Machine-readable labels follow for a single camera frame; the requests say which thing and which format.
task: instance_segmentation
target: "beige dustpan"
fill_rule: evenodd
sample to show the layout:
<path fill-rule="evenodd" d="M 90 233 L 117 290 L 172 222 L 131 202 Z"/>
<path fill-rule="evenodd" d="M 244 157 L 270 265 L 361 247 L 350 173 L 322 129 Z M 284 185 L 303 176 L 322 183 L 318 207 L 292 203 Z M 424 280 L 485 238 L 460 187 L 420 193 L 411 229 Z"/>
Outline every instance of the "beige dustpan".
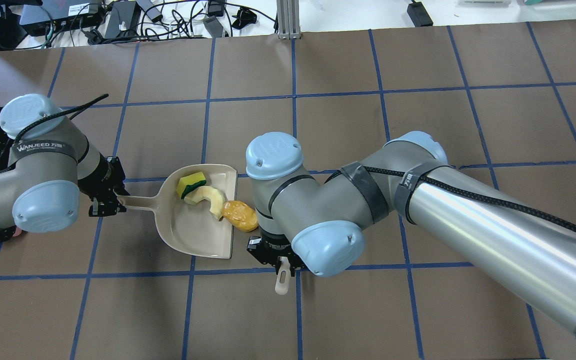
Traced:
<path fill-rule="evenodd" d="M 219 189 L 226 200 L 234 200 L 237 170 L 223 164 L 190 165 L 172 173 L 154 197 L 117 196 L 128 209 L 149 210 L 155 214 L 157 232 L 170 248 L 189 255 L 230 259 L 233 253 L 233 226 L 225 219 L 217 221 L 210 203 L 185 203 L 176 193 L 179 179 L 201 171 L 207 185 Z"/>

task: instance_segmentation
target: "plug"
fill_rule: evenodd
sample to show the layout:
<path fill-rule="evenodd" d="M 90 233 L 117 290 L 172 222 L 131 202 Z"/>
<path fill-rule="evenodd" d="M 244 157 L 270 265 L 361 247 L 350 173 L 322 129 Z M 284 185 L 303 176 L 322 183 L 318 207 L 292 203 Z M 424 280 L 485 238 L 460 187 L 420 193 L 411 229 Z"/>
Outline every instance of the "plug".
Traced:
<path fill-rule="evenodd" d="M 407 13 L 414 27 L 432 27 L 433 19 L 430 18 L 430 15 L 421 2 L 415 2 L 413 0 L 411 4 L 408 4 Z"/>

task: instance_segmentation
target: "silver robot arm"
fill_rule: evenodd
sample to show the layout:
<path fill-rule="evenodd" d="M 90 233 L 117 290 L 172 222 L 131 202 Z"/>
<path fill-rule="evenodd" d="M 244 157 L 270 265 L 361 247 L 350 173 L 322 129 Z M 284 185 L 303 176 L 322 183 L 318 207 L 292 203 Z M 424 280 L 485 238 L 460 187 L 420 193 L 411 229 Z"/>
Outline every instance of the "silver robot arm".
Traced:
<path fill-rule="evenodd" d="M 257 137 L 246 150 L 262 232 L 247 250 L 263 264 L 279 271 L 288 259 L 293 274 L 307 267 L 336 275 L 364 250 L 362 230 L 396 210 L 576 335 L 576 232 L 429 183 L 519 203 L 447 166 L 430 135 L 389 141 L 324 185 L 303 160 L 297 139 L 281 132 Z M 423 176 L 430 180 L 419 181 Z"/>
<path fill-rule="evenodd" d="M 125 212 L 115 196 L 128 194 L 119 159 L 103 157 L 65 115 L 27 129 L 61 112 L 38 94 L 14 98 L 1 110 L 0 126 L 10 139 L 25 134 L 10 148 L 8 170 L 0 171 L 0 230 L 67 228 L 78 217 L 80 191 L 93 201 L 91 216 Z"/>

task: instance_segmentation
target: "dustpan handle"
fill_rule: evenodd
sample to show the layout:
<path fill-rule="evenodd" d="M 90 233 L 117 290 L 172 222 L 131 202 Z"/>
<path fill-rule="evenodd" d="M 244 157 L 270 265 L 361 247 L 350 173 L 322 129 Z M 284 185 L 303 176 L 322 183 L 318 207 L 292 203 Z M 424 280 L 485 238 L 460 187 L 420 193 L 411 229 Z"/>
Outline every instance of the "dustpan handle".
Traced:
<path fill-rule="evenodd" d="M 154 197 L 118 195 L 117 199 L 128 209 L 154 212 L 157 208 L 157 202 Z"/>

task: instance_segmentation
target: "light blue joint cap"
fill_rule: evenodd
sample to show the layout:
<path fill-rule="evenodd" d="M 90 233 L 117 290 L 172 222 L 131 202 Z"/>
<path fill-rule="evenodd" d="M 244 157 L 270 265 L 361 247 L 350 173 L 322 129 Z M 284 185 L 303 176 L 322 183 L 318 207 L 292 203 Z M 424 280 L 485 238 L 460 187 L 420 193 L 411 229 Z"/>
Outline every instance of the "light blue joint cap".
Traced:
<path fill-rule="evenodd" d="M 59 231 L 73 225 L 80 207 L 80 189 L 68 180 L 30 187 L 12 205 L 14 223 L 29 233 Z"/>
<path fill-rule="evenodd" d="M 256 180 L 273 180 L 299 169 L 304 154 L 299 141 L 285 132 L 266 132 L 246 149 L 246 173 Z"/>
<path fill-rule="evenodd" d="M 448 164 L 448 157 L 446 156 L 446 151 L 439 144 L 439 142 L 434 141 L 433 137 L 423 131 L 410 131 L 409 133 L 392 139 L 386 142 L 386 145 L 391 142 L 411 142 L 424 148 L 428 153 L 430 153 L 435 159 L 439 160 L 444 164 Z"/>
<path fill-rule="evenodd" d="M 356 223 L 325 221 L 304 228 L 292 239 L 292 250 L 316 276 L 324 278 L 348 269 L 361 256 L 366 239 Z"/>
<path fill-rule="evenodd" d="M 10 139 L 14 139 L 26 126 L 38 121 L 44 116 L 60 113 L 64 110 L 38 93 L 21 95 L 7 103 L 0 112 L 0 127 Z M 60 116 L 37 125 L 23 135 L 24 140 L 39 137 L 55 129 L 65 116 Z"/>

